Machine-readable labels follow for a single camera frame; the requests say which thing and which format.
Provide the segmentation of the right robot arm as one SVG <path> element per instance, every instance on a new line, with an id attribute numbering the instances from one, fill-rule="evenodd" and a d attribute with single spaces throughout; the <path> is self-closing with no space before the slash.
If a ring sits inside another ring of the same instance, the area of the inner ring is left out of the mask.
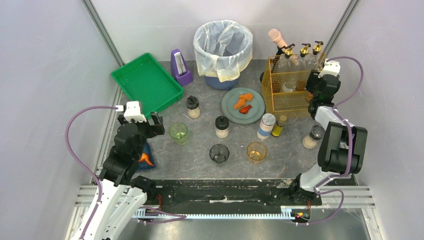
<path id="1" fill-rule="evenodd" d="M 311 200 L 319 194 L 321 186 L 362 169 L 368 131 L 353 125 L 339 113 L 333 98 L 340 86 L 337 73 L 311 70 L 307 79 L 306 90 L 312 94 L 308 112 L 324 128 L 324 135 L 317 163 L 299 174 L 291 185 L 292 194 L 297 198 Z"/>

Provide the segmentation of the red sauce bottle yellow cap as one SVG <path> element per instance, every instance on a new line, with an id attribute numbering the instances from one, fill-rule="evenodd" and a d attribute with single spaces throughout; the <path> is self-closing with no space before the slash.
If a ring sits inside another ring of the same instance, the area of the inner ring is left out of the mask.
<path id="1" fill-rule="evenodd" d="M 313 98 L 313 94 L 311 92 L 308 92 L 307 96 L 305 97 L 306 101 L 309 103 L 312 98 Z"/>

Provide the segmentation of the clear glass oil bottle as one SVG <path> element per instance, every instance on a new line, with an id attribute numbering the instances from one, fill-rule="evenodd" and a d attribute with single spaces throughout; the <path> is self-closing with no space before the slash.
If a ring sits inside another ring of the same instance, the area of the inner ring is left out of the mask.
<path id="1" fill-rule="evenodd" d="M 295 83 L 295 91 L 302 90 L 302 74 L 306 70 L 305 57 L 309 54 L 310 43 L 302 43 L 302 47 L 299 50 L 299 55 L 293 59 L 292 71 L 293 71 L 293 82 Z"/>

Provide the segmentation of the glass oil bottle dark liquid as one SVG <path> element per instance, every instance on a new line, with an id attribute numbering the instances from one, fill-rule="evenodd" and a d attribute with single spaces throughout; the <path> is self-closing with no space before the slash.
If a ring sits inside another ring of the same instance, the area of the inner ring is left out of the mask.
<path id="1" fill-rule="evenodd" d="M 292 43 L 288 46 L 282 47 L 283 56 L 277 62 L 277 66 L 275 68 L 275 72 L 279 74 L 281 80 L 281 91 L 288 93 L 293 92 L 296 88 L 295 83 L 290 78 L 291 72 L 291 59 L 290 57 L 293 55 L 293 48 L 295 44 Z"/>

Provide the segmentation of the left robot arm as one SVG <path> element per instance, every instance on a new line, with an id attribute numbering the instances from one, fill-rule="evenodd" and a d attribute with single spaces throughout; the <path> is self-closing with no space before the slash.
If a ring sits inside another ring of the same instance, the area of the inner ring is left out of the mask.
<path id="1" fill-rule="evenodd" d="M 153 180 L 143 176 L 133 178 L 147 140 L 165 133 L 163 117 L 152 112 L 151 118 L 153 124 L 118 116 L 120 126 L 103 162 L 97 191 L 72 239 L 117 239 L 137 209 L 154 193 Z"/>

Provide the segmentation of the glass oil bottle amber residue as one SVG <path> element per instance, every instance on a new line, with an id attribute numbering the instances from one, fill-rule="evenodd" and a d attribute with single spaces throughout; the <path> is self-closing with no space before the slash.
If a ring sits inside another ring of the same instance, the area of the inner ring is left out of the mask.
<path id="1" fill-rule="evenodd" d="M 312 70 L 318 70 L 320 67 L 320 58 L 322 56 L 323 41 L 315 41 L 316 45 L 312 48 L 312 54 L 308 55 L 305 59 L 305 71 L 309 73 Z"/>

